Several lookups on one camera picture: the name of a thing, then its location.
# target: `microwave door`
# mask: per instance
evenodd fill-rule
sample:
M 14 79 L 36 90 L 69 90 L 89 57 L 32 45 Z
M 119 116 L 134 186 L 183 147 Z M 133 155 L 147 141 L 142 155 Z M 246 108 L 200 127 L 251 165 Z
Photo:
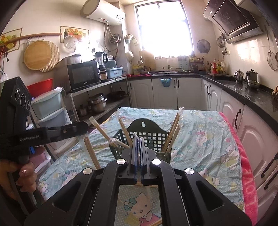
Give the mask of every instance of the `microwave door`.
M 71 64 L 67 67 L 72 91 L 100 82 L 96 62 Z

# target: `round cutting board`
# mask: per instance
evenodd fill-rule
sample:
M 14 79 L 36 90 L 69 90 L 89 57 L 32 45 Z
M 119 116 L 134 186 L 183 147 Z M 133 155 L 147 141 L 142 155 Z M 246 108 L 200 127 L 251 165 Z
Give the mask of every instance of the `round cutting board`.
M 41 72 L 49 72 L 51 71 L 54 66 L 60 61 L 60 51 L 57 45 L 55 43 L 46 41 L 46 43 L 50 46 L 51 51 L 52 51 L 52 57 L 51 60 L 48 62 L 48 64 L 41 69 Z
M 52 57 L 50 46 L 45 41 L 30 44 L 24 52 L 24 63 L 31 70 L 44 68 Z

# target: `human hand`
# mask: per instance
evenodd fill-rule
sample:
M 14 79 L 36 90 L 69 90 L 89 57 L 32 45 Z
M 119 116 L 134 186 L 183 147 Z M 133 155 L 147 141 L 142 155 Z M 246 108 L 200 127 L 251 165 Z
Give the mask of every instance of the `human hand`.
M 41 154 L 44 151 L 43 147 L 35 148 L 35 155 Z M 8 174 L 14 173 L 19 170 L 19 179 L 16 181 L 16 185 L 22 186 L 20 191 L 22 192 L 34 192 L 36 190 L 36 179 L 34 164 L 29 161 L 24 166 L 19 165 L 15 162 L 11 162 L 6 159 L 0 160 L 0 185 L 8 196 L 16 200 L 16 195 L 11 187 Z

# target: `dark green plastic basket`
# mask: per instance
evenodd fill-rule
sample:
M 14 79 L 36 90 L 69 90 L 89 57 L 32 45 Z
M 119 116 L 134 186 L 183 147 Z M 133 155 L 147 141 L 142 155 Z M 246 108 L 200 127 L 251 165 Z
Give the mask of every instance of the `dark green plastic basket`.
M 158 159 L 170 163 L 172 150 L 170 150 L 169 153 L 161 152 L 162 146 L 165 143 L 165 140 L 169 133 L 162 130 L 155 122 L 149 119 L 136 119 L 127 128 L 127 131 L 129 132 L 132 141 L 132 133 L 136 134 L 139 137 L 143 137 L 145 147 L 155 150 Z M 116 138 L 119 141 L 128 144 L 126 136 L 121 129 L 118 130 L 118 132 L 113 136 L 113 138 Z M 119 159 L 124 148 L 116 148 L 112 145 L 109 145 L 109 147 L 115 159 Z

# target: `hello kitty tablecloth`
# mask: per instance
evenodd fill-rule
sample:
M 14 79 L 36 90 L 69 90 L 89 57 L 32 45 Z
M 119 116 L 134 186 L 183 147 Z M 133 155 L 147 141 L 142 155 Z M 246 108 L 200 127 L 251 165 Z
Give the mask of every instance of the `hello kitty tablecloth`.
M 125 127 L 135 119 L 146 118 L 157 123 L 161 129 L 169 131 L 177 110 L 122 107 L 118 112 Z M 256 187 L 252 174 L 242 175 L 242 156 L 246 160 L 244 172 L 250 171 L 251 167 L 238 137 L 223 117 L 214 111 L 183 111 L 182 127 L 172 148 L 170 164 L 180 170 L 188 167 L 195 169 L 255 222 L 257 203 L 249 196 L 256 197 Z M 113 137 L 121 128 L 116 113 L 101 127 L 110 137 Z M 107 141 L 98 130 L 90 133 L 89 138 L 93 146 L 104 147 L 96 151 L 101 167 L 115 160 L 106 145 Z M 88 152 L 77 144 L 60 157 L 40 178 L 39 189 L 44 199 L 49 199 L 86 167 L 93 167 L 93 163 Z M 244 192 L 243 181 L 248 181 L 249 190 L 252 192 L 254 190 L 253 193 L 249 192 L 249 196 Z M 157 188 L 120 186 L 116 226 L 148 226 L 160 217 Z

